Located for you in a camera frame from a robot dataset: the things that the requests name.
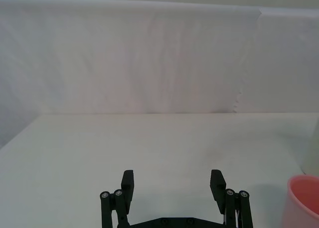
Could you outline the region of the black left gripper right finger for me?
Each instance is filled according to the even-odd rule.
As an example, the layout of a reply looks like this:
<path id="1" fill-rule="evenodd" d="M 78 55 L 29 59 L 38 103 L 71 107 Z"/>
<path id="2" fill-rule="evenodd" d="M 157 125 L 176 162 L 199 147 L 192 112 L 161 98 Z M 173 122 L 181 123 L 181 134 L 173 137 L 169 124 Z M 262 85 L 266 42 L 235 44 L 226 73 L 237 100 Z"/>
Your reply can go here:
<path id="1" fill-rule="evenodd" d="M 252 228 L 253 220 L 250 207 L 250 195 L 247 191 L 235 192 L 226 188 L 226 182 L 220 170 L 212 170 L 210 189 L 223 215 L 225 228 Z"/>

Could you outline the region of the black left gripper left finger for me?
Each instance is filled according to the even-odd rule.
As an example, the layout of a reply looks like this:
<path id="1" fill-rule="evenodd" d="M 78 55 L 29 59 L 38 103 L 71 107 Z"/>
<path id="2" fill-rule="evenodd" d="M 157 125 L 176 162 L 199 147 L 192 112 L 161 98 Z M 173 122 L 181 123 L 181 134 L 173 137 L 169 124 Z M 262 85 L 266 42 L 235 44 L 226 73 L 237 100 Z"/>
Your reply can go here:
<path id="1" fill-rule="evenodd" d="M 123 173 L 121 188 L 113 193 L 103 191 L 100 194 L 101 201 L 101 223 L 103 228 L 112 228 L 112 211 L 116 211 L 118 228 L 129 228 L 127 215 L 134 192 L 134 172 L 125 170 Z"/>

